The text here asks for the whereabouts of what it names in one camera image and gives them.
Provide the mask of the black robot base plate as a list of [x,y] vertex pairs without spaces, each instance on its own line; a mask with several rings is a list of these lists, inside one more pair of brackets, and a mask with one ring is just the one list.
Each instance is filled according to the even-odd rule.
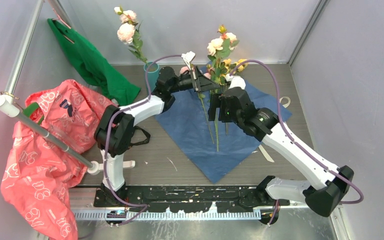
[[147,204],[150,213],[205,213],[212,205],[218,213],[245,213],[275,205],[261,189],[246,185],[132,185],[116,194],[127,203]]

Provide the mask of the yellow cream flower stem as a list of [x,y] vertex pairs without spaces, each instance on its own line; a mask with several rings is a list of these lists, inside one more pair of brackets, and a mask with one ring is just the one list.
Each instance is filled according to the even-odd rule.
[[217,32],[219,37],[212,39],[207,45],[207,57],[210,60],[206,67],[207,73],[212,81],[220,85],[219,89],[210,91],[211,95],[221,94],[227,90],[229,83],[226,77],[235,67],[236,72],[242,72],[248,66],[246,63],[238,66],[245,61],[244,58],[236,61],[229,58],[239,44],[237,36],[229,32],[223,24],[218,27]]

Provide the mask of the teal ceramic vase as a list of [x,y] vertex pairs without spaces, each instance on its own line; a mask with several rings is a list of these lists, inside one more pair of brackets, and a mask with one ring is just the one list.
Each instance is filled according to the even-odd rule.
[[152,64],[152,62],[147,62],[143,66],[143,70],[145,76],[147,76],[147,80],[149,83],[149,88],[147,86],[147,83],[145,83],[147,94],[149,95],[156,87],[156,83],[159,77],[160,66],[158,63]]

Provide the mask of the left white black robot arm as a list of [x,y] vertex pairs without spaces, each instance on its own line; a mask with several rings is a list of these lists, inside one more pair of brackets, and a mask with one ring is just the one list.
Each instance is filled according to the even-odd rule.
[[135,144],[132,137],[138,124],[170,109],[176,98],[174,93],[186,90],[207,92],[221,86],[206,76],[196,66],[176,74],[171,67],[163,67],[151,94],[136,103],[106,107],[94,138],[101,151],[103,164],[103,191],[113,206],[121,206],[126,200],[126,182],[123,174],[124,155]]

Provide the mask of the blue paper bouquet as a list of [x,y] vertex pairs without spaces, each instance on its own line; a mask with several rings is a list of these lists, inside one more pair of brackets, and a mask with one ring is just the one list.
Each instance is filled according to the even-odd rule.
[[261,144],[236,124],[218,121],[219,151],[216,151],[197,93],[183,90],[173,95],[173,105],[155,119],[211,183],[220,181]]

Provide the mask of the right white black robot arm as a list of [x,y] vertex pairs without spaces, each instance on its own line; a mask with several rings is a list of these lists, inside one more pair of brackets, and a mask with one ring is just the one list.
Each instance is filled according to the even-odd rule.
[[278,199],[291,200],[305,203],[316,214],[329,217],[348,193],[355,174],[349,166],[338,167],[324,159],[294,136],[274,111],[255,107],[241,87],[213,94],[208,119],[236,124],[246,135],[281,154],[305,177],[305,180],[286,180],[267,176],[257,192],[261,204],[268,206]]

